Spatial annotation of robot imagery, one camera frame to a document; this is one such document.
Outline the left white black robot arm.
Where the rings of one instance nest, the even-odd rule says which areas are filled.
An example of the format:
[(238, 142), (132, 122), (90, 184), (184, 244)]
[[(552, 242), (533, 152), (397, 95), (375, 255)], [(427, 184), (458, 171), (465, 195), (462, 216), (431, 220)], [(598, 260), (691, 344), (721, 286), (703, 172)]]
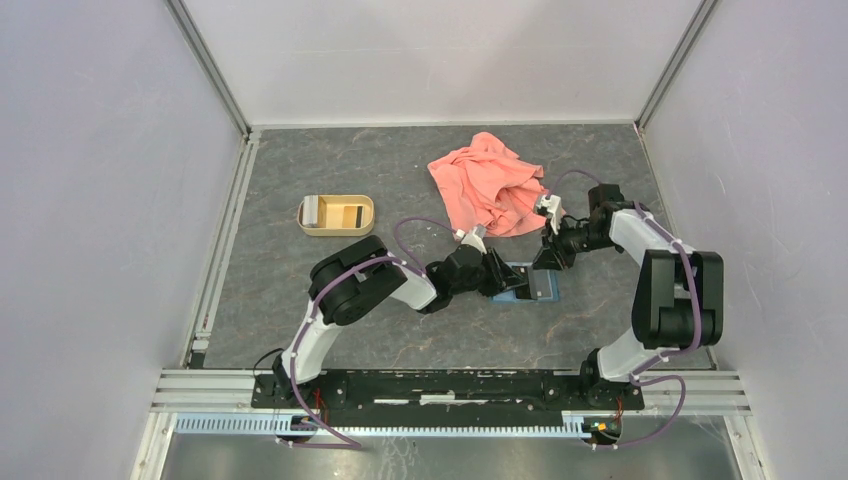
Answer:
[(495, 297), (529, 284), (526, 270), (508, 265), (480, 240), (463, 240), (445, 259), (419, 269), (370, 235), (331, 255), (310, 272), (304, 318), (291, 344), (275, 358), (275, 392), (290, 407), (306, 405), (314, 379), (340, 334), (387, 299), (422, 314), (446, 308), (454, 297)]

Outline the blue card holder wallet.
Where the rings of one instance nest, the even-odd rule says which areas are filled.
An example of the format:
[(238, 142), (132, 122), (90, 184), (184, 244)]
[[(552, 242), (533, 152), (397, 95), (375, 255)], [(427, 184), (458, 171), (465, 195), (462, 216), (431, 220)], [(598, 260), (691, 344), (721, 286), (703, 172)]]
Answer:
[(523, 279), (524, 284), (490, 298), (493, 303), (538, 303), (559, 300), (556, 272), (536, 270), (529, 262), (508, 262)]

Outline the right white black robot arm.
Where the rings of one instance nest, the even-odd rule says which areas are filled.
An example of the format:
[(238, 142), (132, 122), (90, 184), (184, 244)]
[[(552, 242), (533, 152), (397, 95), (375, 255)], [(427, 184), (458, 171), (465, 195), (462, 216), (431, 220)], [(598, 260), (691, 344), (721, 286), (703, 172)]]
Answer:
[(617, 383), (634, 383), (654, 365), (717, 344), (724, 326), (724, 262), (673, 236), (638, 201), (624, 198), (616, 184), (588, 192), (590, 214), (568, 220), (561, 199), (540, 195), (536, 214), (545, 217), (537, 270), (563, 270), (578, 255), (613, 248), (638, 266), (630, 326), (614, 342), (594, 350), (577, 382), (580, 400), (602, 408), (618, 393)]

